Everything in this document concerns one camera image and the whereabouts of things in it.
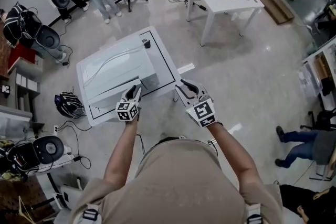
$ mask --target desk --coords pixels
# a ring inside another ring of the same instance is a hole
[[[146,49],[146,52],[152,62],[152,65],[156,71],[159,80],[159,84],[156,86],[155,90],[148,92],[147,89],[142,89],[142,100],[152,100],[165,93],[175,90],[175,85],[181,85],[181,76],[172,59],[170,58],[166,48],[164,47],[164,44],[162,43],[162,40],[159,37],[158,32],[156,32],[155,28],[153,26],[150,26],[134,33],[133,35],[139,35],[141,40],[148,39],[151,41],[151,47],[149,49]],[[129,38],[130,36],[127,36],[121,40],[118,40],[118,43],[124,42]],[[88,63],[94,62],[97,58],[104,54],[104,51],[105,50],[97,51],[96,53],[90,55],[89,57],[80,61],[77,64],[77,76],[82,96],[82,102],[84,104],[85,111],[91,126],[95,126],[108,120],[117,121],[115,106],[111,105],[102,109],[89,105],[83,86],[81,68]]]
[[[207,36],[209,35],[212,23],[214,21],[215,14],[225,13],[225,12],[242,12],[245,10],[253,9],[251,16],[247,19],[244,27],[240,30],[239,34],[243,36],[245,29],[257,14],[257,12],[264,7],[260,0],[203,0],[208,8],[208,17],[204,27],[204,31],[201,39],[201,46],[205,45]],[[191,12],[194,0],[189,0],[190,5],[188,5],[187,10],[187,22],[191,20]]]

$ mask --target red cloth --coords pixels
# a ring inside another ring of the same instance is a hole
[[[19,57],[24,58],[25,60],[35,64],[35,54],[36,51],[34,51],[33,49],[29,49],[19,43],[15,49],[12,49],[10,53],[8,69],[12,67],[12,65]]]

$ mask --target white shoe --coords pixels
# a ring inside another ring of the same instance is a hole
[[[90,3],[89,2],[86,2],[86,6],[83,8],[83,11],[87,11],[88,10],[88,8],[89,8],[89,5],[90,5]]]
[[[55,60],[56,63],[61,63],[63,60],[67,57],[67,54],[65,52],[62,53],[62,58]]]

